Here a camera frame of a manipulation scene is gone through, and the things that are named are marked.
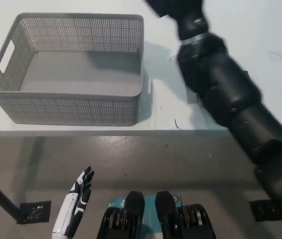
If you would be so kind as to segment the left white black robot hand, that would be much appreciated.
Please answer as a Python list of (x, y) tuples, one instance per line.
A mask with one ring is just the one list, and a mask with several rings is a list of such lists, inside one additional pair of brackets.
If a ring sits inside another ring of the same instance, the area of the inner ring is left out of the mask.
[(74, 237), (91, 196), (93, 176), (94, 171), (90, 166), (87, 167), (65, 196), (53, 227), (53, 239), (72, 239)]

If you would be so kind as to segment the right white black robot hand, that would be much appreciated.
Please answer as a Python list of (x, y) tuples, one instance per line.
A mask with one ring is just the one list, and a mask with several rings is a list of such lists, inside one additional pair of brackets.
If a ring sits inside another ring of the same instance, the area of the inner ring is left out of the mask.
[(193, 13), (195, 16), (202, 16), (202, 0), (146, 0), (152, 10), (159, 16), (169, 17), (178, 20)]

